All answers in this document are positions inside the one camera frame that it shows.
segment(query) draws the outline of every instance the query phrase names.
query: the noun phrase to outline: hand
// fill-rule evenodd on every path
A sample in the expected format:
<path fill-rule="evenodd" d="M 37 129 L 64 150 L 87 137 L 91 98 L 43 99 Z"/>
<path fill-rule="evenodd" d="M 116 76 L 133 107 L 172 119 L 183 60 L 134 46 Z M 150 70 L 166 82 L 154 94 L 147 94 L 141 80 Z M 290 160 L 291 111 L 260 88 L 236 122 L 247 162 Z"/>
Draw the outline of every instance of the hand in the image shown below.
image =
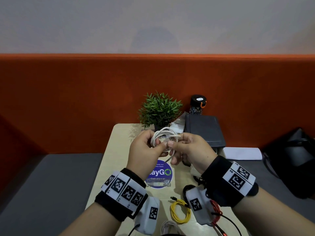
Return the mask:
<path fill-rule="evenodd" d="M 201 136 L 186 132 L 180 136 L 181 140 L 178 143 L 168 142 L 168 147 L 176 151 L 171 164 L 178 165 L 182 160 L 188 160 L 200 174 L 203 174 L 218 155 Z"/>
<path fill-rule="evenodd" d="M 154 131 L 142 131 L 131 143 L 129 149 L 128 163 L 126 168 L 136 173 L 142 180 L 145 180 L 153 171 L 159 157 L 168 155 L 166 150 L 166 142 L 155 140 L 157 145 L 151 148 L 150 140 L 154 135 Z"/>

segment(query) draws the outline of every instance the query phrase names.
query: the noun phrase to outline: wristband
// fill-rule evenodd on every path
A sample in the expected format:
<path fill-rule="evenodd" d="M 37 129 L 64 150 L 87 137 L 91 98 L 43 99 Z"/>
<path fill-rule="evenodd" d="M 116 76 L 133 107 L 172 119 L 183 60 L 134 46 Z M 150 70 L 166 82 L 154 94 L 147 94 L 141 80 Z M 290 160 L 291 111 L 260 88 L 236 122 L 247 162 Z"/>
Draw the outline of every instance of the wristband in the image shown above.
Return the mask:
<path fill-rule="evenodd" d="M 236 162 L 217 156 L 202 174 L 206 181 L 207 194 L 220 206 L 234 207 L 245 196 L 258 193 L 256 177 Z"/>
<path fill-rule="evenodd" d="M 134 219 L 148 198 L 146 184 L 132 171 L 115 171 L 102 185 L 95 202 L 103 206 L 118 221 Z"/>

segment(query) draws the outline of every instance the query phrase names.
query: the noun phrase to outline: yellow cable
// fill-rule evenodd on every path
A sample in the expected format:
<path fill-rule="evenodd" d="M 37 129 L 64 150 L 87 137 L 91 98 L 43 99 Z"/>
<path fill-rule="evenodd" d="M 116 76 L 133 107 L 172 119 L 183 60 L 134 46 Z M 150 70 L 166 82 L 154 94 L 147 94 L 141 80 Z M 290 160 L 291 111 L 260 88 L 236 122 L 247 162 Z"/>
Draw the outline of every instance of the yellow cable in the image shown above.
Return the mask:
<path fill-rule="evenodd" d="M 171 204 L 171 217 L 172 219 L 178 223 L 178 224 L 184 224 L 187 223 L 190 220 L 190 215 L 191 215 L 191 211 L 189 208 L 185 207 L 187 209 L 187 214 L 186 217 L 184 219 L 180 219 L 176 213 L 175 213 L 175 207 L 176 205 L 180 205 L 180 206 L 185 206 L 186 202 L 183 201 L 182 199 L 176 199 L 176 201 L 174 203 Z"/>

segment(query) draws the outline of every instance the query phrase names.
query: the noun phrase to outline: potted plant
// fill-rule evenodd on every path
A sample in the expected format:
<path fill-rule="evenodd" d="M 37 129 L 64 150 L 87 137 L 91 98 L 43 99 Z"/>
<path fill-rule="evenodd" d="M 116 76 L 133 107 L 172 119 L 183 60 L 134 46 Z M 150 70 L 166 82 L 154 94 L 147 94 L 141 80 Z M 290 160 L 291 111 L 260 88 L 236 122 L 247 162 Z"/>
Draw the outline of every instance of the potted plant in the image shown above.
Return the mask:
<path fill-rule="evenodd" d="M 156 92 L 147 94 L 146 98 L 139 109 L 139 120 L 144 128 L 153 124 L 156 131 L 161 130 L 181 114 L 179 111 L 183 106 L 181 101 L 176 99 L 172 101 L 173 98 L 169 98 L 167 94 Z"/>

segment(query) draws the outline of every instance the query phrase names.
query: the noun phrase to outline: white wall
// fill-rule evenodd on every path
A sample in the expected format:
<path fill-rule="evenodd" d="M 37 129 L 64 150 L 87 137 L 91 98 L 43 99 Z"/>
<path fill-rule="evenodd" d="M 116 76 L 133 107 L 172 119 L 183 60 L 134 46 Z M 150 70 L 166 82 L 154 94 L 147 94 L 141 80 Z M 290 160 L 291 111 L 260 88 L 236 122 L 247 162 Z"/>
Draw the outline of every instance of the white wall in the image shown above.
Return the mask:
<path fill-rule="evenodd" d="M 315 53 L 315 0 L 0 0 L 1 53 Z"/>

